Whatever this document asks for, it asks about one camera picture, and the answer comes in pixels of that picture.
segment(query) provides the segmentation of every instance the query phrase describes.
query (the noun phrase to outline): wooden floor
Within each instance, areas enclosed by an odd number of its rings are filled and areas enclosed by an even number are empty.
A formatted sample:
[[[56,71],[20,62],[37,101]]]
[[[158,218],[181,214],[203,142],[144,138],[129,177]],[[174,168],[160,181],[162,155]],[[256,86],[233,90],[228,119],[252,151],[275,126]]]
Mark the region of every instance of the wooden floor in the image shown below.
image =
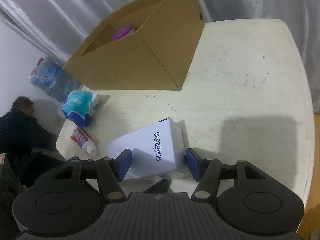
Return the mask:
[[[313,230],[320,229],[320,114],[315,114],[315,163],[309,198],[298,229],[298,235],[308,240]]]

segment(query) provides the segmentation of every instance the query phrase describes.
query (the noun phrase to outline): printed number 90462580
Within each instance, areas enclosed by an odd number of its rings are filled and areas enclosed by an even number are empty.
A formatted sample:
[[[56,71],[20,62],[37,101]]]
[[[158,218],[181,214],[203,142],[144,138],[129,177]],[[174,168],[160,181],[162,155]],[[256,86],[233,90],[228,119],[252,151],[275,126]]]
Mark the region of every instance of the printed number 90462580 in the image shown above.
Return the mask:
[[[156,132],[156,133],[154,134],[154,136],[155,136],[154,141],[155,141],[156,160],[159,161],[159,160],[162,159],[162,158],[161,158],[161,152],[160,152],[160,151],[161,151],[160,133],[159,133],[159,132]]]

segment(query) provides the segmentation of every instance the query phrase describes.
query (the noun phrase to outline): curtain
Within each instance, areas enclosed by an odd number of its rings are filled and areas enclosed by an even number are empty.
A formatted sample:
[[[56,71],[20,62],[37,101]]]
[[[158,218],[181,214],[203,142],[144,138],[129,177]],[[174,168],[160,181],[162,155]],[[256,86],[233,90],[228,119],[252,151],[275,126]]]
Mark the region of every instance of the curtain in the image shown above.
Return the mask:
[[[111,12],[132,0],[0,0],[0,20],[64,64]],[[289,27],[320,112],[320,0],[199,0],[206,22],[279,18]]]

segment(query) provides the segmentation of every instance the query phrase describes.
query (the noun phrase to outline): black hair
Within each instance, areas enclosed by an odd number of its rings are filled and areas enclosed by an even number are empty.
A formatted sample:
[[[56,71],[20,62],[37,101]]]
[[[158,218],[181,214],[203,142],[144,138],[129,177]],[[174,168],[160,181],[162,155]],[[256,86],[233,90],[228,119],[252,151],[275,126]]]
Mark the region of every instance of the black hair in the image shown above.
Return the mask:
[[[12,108],[17,107],[22,109],[23,107],[29,107],[33,105],[33,102],[27,97],[18,97],[12,104]]]

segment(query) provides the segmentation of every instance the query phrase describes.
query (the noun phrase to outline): black clothing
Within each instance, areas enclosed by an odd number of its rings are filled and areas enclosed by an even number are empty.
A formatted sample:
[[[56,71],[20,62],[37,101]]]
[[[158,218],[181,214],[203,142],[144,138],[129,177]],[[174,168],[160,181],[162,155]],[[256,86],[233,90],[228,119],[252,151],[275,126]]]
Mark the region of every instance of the black clothing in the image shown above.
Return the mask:
[[[36,118],[25,114],[19,108],[11,109],[0,118],[0,153],[7,153],[12,170],[22,184],[26,177],[34,177],[35,174],[43,173],[61,163],[55,158],[42,155],[41,152],[31,153],[33,147],[56,150],[57,138],[57,135],[42,128]]]

